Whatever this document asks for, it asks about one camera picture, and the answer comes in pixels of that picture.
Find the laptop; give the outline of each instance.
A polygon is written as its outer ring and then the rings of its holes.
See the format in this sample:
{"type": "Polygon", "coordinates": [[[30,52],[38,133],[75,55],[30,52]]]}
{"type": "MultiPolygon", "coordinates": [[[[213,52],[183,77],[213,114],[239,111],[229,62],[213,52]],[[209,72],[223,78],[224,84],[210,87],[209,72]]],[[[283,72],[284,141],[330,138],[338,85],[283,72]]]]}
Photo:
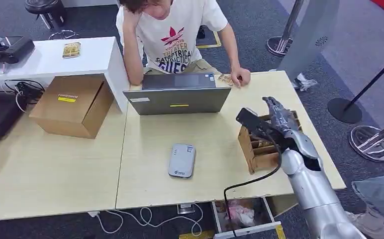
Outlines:
{"type": "Polygon", "coordinates": [[[230,87],[216,88],[212,73],[145,75],[140,91],[123,91],[140,115],[220,112],[230,87]]]}
{"type": "Polygon", "coordinates": [[[213,73],[182,73],[166,75],[144,75],[143,90],[215,88],[213,73]]]}
{"type": "Polygon", "coordinates": [[[129,102],[144,115],[220,112],[230,87],[180,88],[123,91],[129,102]]]}

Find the portable hard drive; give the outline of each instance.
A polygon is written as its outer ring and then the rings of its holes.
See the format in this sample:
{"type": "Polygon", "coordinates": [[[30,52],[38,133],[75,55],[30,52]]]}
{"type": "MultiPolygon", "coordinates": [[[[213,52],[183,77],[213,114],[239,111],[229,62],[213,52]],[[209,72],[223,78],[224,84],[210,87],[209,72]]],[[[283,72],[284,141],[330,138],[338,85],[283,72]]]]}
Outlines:
{"type": "Polygon", "coordinates": [[[181,178],[192,176],[195,148],[188,144],[173,145],[169,164],[169,175],[181,178]]]}

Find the yellow tape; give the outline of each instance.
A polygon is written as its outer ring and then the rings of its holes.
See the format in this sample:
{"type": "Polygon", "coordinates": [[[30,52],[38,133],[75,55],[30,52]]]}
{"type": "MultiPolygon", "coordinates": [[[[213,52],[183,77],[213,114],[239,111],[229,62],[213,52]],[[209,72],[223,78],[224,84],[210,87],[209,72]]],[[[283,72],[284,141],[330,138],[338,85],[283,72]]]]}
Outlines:
{"type": "Polygon", "coordinates": [[[214,38],[215,38],[215,45],[201,45],[201,46],[196,46],[198,49],[203,49],[203,48],[212,48],[212,47],[220,47],[221,46],[221,41],[220,37],[218,37],[218,32],[213,31],[214,33],[214,38]]]}
{"type": "Polygon", "coordinates": [[[58,100],[58,101],[66,101],[66,102],[71,102],[71,103],[73,103],[73,102],[75,102],[75,101],[76,101],[76,99],[71,99],[71,98],[64,98],[64,97],[59,97],[59,98],[57,98],[57,100],[58,100]]]}
{"type": "Polygon", "coordinates": [[[179,235],[179,239],[212,239],[214,231],[203,231],[200,236],[195,237],[192,233],[179,235]]]}
{"type": "Polygon", "coordinates": [[[286,235],[284,234],[282,225],[276,226],[276,232],[277,232],[277,237],[279,239],[286,239],[286,235]]]}
{"type": "Polygon", "coordinates": [[[170,107],[188,107],[189,105],[170,105],[170,107]]]}

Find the white t-shirt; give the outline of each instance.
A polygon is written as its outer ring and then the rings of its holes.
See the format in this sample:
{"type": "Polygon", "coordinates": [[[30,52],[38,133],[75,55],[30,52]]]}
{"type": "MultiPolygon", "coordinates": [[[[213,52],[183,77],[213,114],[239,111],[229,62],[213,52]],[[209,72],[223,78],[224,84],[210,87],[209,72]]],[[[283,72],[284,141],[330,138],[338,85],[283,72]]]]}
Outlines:
{"type": "MultiPolygon", "coordinates": [[[[116,26],[123,42],[123,7],[117,13],[116,26]]],[[[147,67],[166,73],[180,73],[189,63],[202,59],[196,47],[199,26],[221,31],[227,19],[216,0],[174,0],[169,16],[157,20],[142,13],[136,27],[139,54],[144,48],[147,67]]]]}

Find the man's arm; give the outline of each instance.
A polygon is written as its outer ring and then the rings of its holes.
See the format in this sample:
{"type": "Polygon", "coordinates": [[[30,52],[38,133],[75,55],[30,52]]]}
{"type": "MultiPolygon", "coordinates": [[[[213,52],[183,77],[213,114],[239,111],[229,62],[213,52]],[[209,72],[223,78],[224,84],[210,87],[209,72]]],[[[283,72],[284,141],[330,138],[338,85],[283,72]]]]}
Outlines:
{"type": "Polygon", "coordinates": [[[220,35],[230,60],[231,78],[234,84],[238,87],[247,85],[251,80],[251,73],[240,66],[236,37],[229,23],[220,31],[220,35]]]}
{"type": "Polygon", "coordinates": [[[141,84],[144,79],[142,60],[139,55],[136,37],[136,26],[140,17],[140,13],[132,13],[126,9],[123,11],[123,61],[129,81],[133,85],[141,84]]]}

